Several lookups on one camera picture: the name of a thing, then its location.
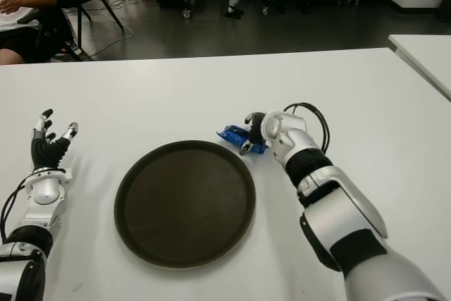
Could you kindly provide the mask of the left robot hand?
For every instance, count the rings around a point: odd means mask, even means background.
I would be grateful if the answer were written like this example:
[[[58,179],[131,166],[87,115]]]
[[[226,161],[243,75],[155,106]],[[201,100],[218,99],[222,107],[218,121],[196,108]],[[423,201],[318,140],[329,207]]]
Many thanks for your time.
[[[49,132],[53,123],[50,119],[53,113],[53,109],[42,112],[32,129],[30,151],[34,169],[58,168],[71,142],[78,134],[76,122],[72,122],[60,137],[57,137],[55,132]]]

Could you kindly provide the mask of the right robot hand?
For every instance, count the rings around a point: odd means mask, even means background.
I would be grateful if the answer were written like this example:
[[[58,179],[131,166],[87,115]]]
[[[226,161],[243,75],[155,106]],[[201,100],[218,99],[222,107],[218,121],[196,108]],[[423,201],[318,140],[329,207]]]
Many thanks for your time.
[[[261,134],[261,126],[266,113],[254,112],[245,118],[245,125],[248,129],[248,138],[240,148],[239,154],[245,156],[257,147],[258,154],[263,154],[267,148],[266,140]]]

